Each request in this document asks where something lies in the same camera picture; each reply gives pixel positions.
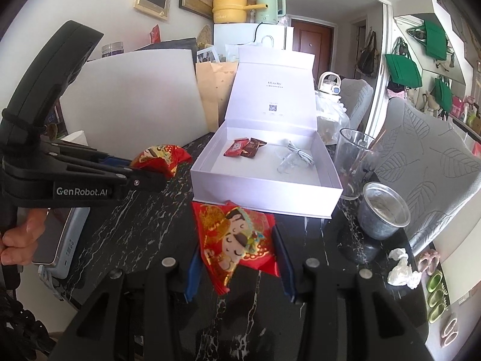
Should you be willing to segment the person left hand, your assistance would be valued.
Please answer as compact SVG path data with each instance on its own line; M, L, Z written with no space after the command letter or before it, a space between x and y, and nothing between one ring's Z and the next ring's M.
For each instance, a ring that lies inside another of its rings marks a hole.
M45 231L46 209L30 209L25 221L8 230L1 241L1 263L4 266L26 266L32 262L38 240Z

